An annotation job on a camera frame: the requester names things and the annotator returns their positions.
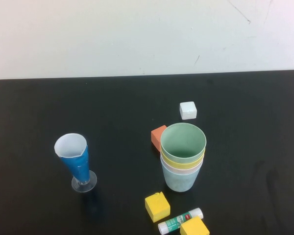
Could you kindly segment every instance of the glue stick label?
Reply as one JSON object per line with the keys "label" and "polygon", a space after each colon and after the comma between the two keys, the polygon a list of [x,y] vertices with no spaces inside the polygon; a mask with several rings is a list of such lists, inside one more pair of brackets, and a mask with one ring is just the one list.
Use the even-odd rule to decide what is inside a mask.
{"label": "glue stick label", "polygon": [[169,232],[177,230],[181,227],[181,224],[191,219],[192,216],[189,212],[179,215],[175,218],[166,221]]}

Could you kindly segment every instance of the yellow cube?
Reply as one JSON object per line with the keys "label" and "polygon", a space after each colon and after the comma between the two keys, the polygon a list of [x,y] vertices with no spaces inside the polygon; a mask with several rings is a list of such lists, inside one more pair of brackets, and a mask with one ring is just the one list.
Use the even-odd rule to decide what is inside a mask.
{"label": "yellow cube", "polygon": [[170,205],[162,192],[145,198],[145,207],[153,222],[170,215]]}
{"label": "yellow cube", "polygon": [[181,224],[180,232],[181,235],[209,235],[209,230],[198,216]]}

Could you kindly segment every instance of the clear plastic base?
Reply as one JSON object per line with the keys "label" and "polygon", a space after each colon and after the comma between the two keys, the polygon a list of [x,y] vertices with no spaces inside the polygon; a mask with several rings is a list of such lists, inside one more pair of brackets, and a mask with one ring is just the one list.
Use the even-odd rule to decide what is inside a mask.
{"label": "clear plastic base", "polygon": [[93,171],[89,171],[90,180],[87,184],[81,185],[78,183],[77,179],[73,177],[72,179],[72,188],[76,192],[88,192],[92,190],[97,184],[97,175]]}

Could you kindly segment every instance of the cube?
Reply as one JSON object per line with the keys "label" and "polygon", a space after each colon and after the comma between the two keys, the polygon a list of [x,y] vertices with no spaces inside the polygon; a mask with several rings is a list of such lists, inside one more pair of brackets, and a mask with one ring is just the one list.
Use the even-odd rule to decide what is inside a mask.
{"label": "cube", "polygon": [[170,205],[162,192],[145,198],[145,207],[153,222],[170,215]]}
{"label": "cube", "polygon": [[158,149],[159,152],[161,149],[160,147],[161,134],[165,129],[166,129],[166,126],[161,126],[151,132],[151,142]]}
{"label": "cube", "polygon": [[196,118],[197,109],[195,103],[193,101],[180,103],[180,114],[182,120]]}
{"label": "cube", "polygon": [[181,225],[181,235],[209,235],[209,230],[202,222],[202,220],[196,216]]}

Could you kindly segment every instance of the cup rim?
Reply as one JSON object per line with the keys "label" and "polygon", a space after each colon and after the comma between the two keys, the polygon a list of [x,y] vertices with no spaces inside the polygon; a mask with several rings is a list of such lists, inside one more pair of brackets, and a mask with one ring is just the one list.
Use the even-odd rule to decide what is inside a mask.
{"label": "cup rim", "polygon": [[[59,151],[58,151],[57,148],[58,148],[60,142],[63,141],[63,138],[65,138],[67,136],[78,136],[79,138],[82,139],[83,143],[85,144],[85,147],[82,150],[81,154],[76,155],[76,156],[70,156],[70,157],[61,156],[61,154],[59,154]],[[59,137],[57,139],[57,141],[54,144],[54,151],[55,151],[56,155],[58,155],[59,158],[76,158],[76,157],[80,157],[80,156],[82,156],[84,154],[86,148],[87,148],[87,141],[86,141],[85,137],[83,137],[81,134],[78,134],[78,133],[67,133],[65,135],[62,135],[61,137]]]}
{"label": "cup rim", "polygon": [[169,170],[169,169],[166,167],[166,165],[163,164],[162,161],[161,161],[161,165],[162,165],[167,171],[169,171],[170,173],[175,174],[175,175],[191,175],[191,174],[194,174],[196,171],[198,171],[198,170],[201,169],[201,166],[202,166],[202,163],[203,163],[203,160],[202,160],[202,161],[199,163],[199,164],[201,164],[201,166],[200,166],[197,170],[193,171],[192,173],[188,173],[188,174],[178,174],[178,173],[175,173],[175,172],[172,172],[171,170]]}
{"label": "cup rim", "polygon": [[191,174],[191,173],[188,173],[189,171],[192,171],[192,170],[195,170],[196,167],[198,168],[201,168],[202,164],[203,164],[203,161],[204,159],[202,159],[196,166],[192,167],[192,168],[189,168],[189,169],[179,169],[179,168],[175,168],[171,165],[169,165],[163,158],[162,155],[160,155],[160,159],[161,159],[161,163],[166,167],[167,170],[171,171],[172,173],[176,174],[175,172],[173,172],[173,170],[177,170],[177,171],[181,171],[181,173],[183,173],[183,175],[188,175],[188,174]]}
{"label": "cup rim", "polygon": [[161,154],[163,160],[166,162],[166,164],[168,164],[169,166],[172,166],[173,168],[181,169],[181,170],[188,170],[188,169],[191,169],[191,168],[197,166],[205,157],[205,152],[204,152],[197,160],[195,160],[191,163],[176,163],[176,162],[172,161],[171,159],[169,159],[163,152],[160,152],[160,154]]}
{"label": "cup rim", "polygon": [[[205,139],[205,144],[204,144],[204,147],[202,148],[202,150],[201,150],[199,153],[197,153],[197,154],[195,154],[195,155],[193,155],[193,156],[191,156],[191,157],[181,158],[181,157],[178,157],[178,156],[175,156],[175,155],[169,153],[169,152],[164,148],[164,146],[162,145],[162,137],[163,137],[163,133],[165,133],[168,129],[173,128],[173,127],[175,127],[175,126],[177,126],[177,125],[189,125],[189,126],[193,126],[193,127],[195,127],[196,129],[198,129],[198,130],[202,133],[202,135],[204,136],[204,139]],[[181,164],[190,163],[190,162],[188,162],[188,160],[190,160],[191,162],[194,162],[192,158],[194,158],[194,157],[197,156],[197,155],[199,155],[199,157],[200,157],[200,156],[201,156],[201,153],[202,153],[203,151],[205,151],[205,149],[206,149],[206,145],[207,145],[207,138],[206,138],[205,133],[204,133],[204,132],[203,132],[198,126],[195,126],[195,125],[193,125],[193,124],[186,123],[186,122],[178,122],[178,123],[175,123],[175,124],[172,124],[172,125],[168,126],[168,127],[162,132],[161,137],[160,137],[160,146],[161,146],[161,149],[163,149],[164,152],[165,152],[167,155],[169,155],[170,157],[173,158],[173,159],[171,159],[172,161],[177,162],[177,163],[181,163]]]}

